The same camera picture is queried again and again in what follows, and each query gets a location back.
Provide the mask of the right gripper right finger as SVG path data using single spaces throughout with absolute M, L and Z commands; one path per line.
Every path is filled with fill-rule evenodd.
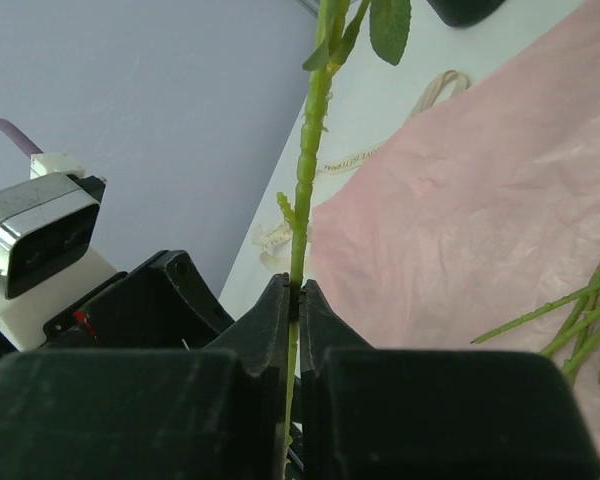
M 315 280 L 308 280 L 301 291 L 299 326 L 304 478 L 322 479 L 320 422 L 327 420 L 328 414 L 320 410 L 318 376 L 327 350 L 372 346 L 332 310 Z

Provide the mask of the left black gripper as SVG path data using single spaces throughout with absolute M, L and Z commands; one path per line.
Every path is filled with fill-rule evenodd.
M 36 332 L 43 348 L 201 348 L 234 323 L 189 254 L 163 250 L 117 272 Z

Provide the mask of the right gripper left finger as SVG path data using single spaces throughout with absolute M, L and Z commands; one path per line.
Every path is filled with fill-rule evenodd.
M 289 276 L 271 277 L 255 304 L 205 349 L 239 362 L 233 394 L 234 479 L 282 479 L 288 432 Z

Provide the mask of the cream gold-lettered ribbon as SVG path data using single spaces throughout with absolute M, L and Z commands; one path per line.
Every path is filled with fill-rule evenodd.
M 415 105 L 406 116 L 404 124 L 433 107 L 442 92 L 449 85 L 452 86 L 452 89 L 448 98 L 452 98 L 465 92 L 470 87 L 470 80 L 464 73 L 457 70 L 447 70 L 437 75 L 421 93 Z M 356 170 L 385 143 L 386 141 L 381 141 L 355 151 L 334 162 L 319 165 L 316 175 L 318 177 L 335 176 Z M 281 192 L 277 194 L 277 201 L 282 201 L 282 206 L 280 207 L 282 214 L 281 221 L 268 230 L 264 230 L 260 225 L 257 225 L 253 231 L 251 243 L 261 249 L 259 261 L 264 267 L 273 273 L 285 273 L 291 266 L 291 257 L 273 255 L 273 250 L 292 241 L 293 225 L 289 223 L 289 212 L 292 207 L 287 197 Z

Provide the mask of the purple wrapping paper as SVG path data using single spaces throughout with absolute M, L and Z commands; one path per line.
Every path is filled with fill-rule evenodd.
M 314 210 L 329 304 L 368 343 L 322 372 L 330 476 L 600 478 L 600 346 L 575 386 L 540 351 L 600 257 L 600 1 L 509 1 L 471 31 L 423 1 L 398 71 L 356 53 L 335 115 L 354 143 L 458 68 L 464 93 L 396 129 Z

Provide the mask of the pink flower bunch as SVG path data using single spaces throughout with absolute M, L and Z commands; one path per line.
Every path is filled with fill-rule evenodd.
M 570 383 L 574 383 L 580 368 L 600 344 L 600 259 L 584 288 L 525 313 L 476 337 L 472 342 L 482 344 L 568 304 L 573 305 L 571 312 L 540 354 L 550 358 L 571 342 L 572 353 L 564 361 L 562 372 Z M 600 385 L 600 369 L 597 382 Z

